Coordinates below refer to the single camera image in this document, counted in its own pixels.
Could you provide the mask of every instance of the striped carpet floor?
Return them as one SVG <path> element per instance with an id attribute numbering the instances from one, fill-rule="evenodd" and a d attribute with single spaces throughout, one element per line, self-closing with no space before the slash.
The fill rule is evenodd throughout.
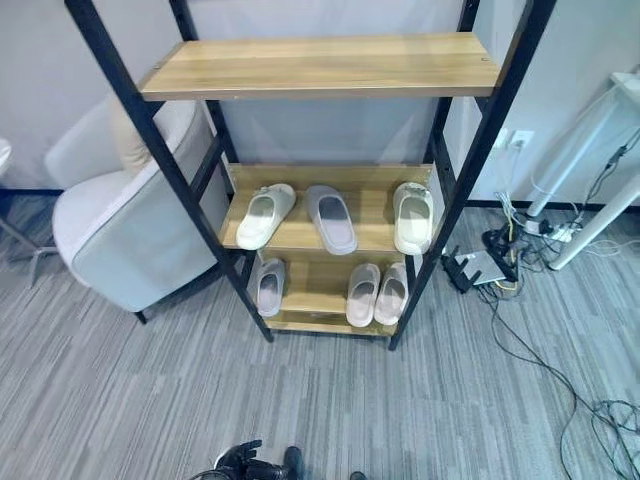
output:
<path id="1" fill-rule="evenodd" d="M 17 196 L 9 209 L 5 198 L 0 213 L 47 241 L 52 203 Z M 498 210 L 467 209 L 450 247 L 478 249 L 501 223 Z M 606 235 L 638 238 L 638 216 Z M 56 257 L 29 289 L 22 253 L 0 235 L 1 479 L 186 479 L 254 438 L 274 462 L 298 445 L 308 479 L 563 478 L 570 396 L 504 354 L 489 308 L 440 268 L 390 353 L 381 339 L 280 333 L 268 344 L 225 279 L 162 301 L 143 327 Z M 638 403 L 639 272 L 637 245 L 581 254 L 561 272 L 527 272 L 501 313 L 586 398 Z M 574 478 L 615 477 L 584 410 L 565 453 Z"/>

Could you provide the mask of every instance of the armchair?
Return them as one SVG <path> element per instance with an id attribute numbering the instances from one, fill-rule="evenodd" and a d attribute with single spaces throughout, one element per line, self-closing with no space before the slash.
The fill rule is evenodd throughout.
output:
<path id="1" fill-rule="evenodd" d="M 190 181 L 213 136 L 196 102 L 166 102 L 155 116 Z M 216 263 L 155 161 L 137 175 L 122 169 L 103 101 L 49 151 L 45 163 L 65 190 L 53 235 L 64 263 L 82 284 L 113 303 L 141 311 Z M 229 202 L 218 168 L 201 200 L 214 229 Z"/>

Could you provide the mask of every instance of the shoe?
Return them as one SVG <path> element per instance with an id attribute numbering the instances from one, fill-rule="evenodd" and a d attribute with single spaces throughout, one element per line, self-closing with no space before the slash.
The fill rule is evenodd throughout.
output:
<path id="1" fill-rule="evenodd" d="M 273 258 L 260 267 L 256 307 L 263 317 L 273 317 L 280 311 L 285 275 L 284 262 L 279 258 Z"/>
<path id="2" fill-rule="evenodd" d="M 302 452 L 298 447 L 288 447 L 284 452 L 283 466 L 288 470 L 287 480 L 302 480 L 304 475 L 304 464 L 302 462 Z"/>
<path id="3" fill-rule="evenodd" d="M 422 255 L 431 245 L 433 198 L 419 183 L 403 183 L 393 194 L 395 245 L 405 255 Z"/>
<path id="4" fill-rule="evenodd" d="M 329 253 L 347 255 L 358 248 L 349 210 L 336 189 L 326 185 L 309 187 L 307 209 Z"/>
<path id="5" fill-rule="evenodd" d="M 349 278 L 347 321 L 354 327 L 366 327 L 373 320 L 373 310 L 380 285 L 380 269 L 364 263 L 353 269 Z"/>
<path id="6" fill-rule="evenodd" d="M 296 192 L 277 183 L 262 187 L 249 203 L 247 214 L 236 232 L 236 242 L 244 250 L 264 247 L 296 203 Z"/>
<path id="7" fill-rule="evenodd" d="M 382 325 L 395 325 L 407 304 L 407 269 L 402 262 L 394 263 L 384 273 L 373 318 Z"/>

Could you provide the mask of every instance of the baseboard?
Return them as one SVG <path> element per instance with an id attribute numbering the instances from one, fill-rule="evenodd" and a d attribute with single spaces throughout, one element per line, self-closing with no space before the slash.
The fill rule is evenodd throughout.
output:
<path id="1" fill-rule="evenodd" d="M 527 201 L 514 201 L 511 204 L 519 209 L 526 210 L 533 202 Z M 599 212 L 606 204 L 604 203 L 590 203 L 585 206 L 585 210 L 588 212 Z M 479 207 L 479 208 L 502 208 L 502 204 L 498 200 L 467 200 L 465 207 Z M 573 210 L 570 203 L 566 202 L 549 202 L 545 205 L 545 210 Z M 640 213 L 640 206 L 631 205 L 624 211 L 625 213 Z"/>
<path id="2" fill-rule="evenodd" d="M 46 195 L 59 196 L 64 190 L 48 188 L 0 188 L 0 195 Z"/>

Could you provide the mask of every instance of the person's foot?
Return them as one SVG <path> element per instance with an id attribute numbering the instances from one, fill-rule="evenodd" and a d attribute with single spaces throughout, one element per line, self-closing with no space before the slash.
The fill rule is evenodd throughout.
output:
<path id="1" fill-rule="evenodd" d="M 302 452 L 298 447 L 288 447 L 284 452 L 284 461 L 282 463 L 283 467 L 289 470 L 287 480 L 302 480 L 304 464 L 302 463 Z"/>

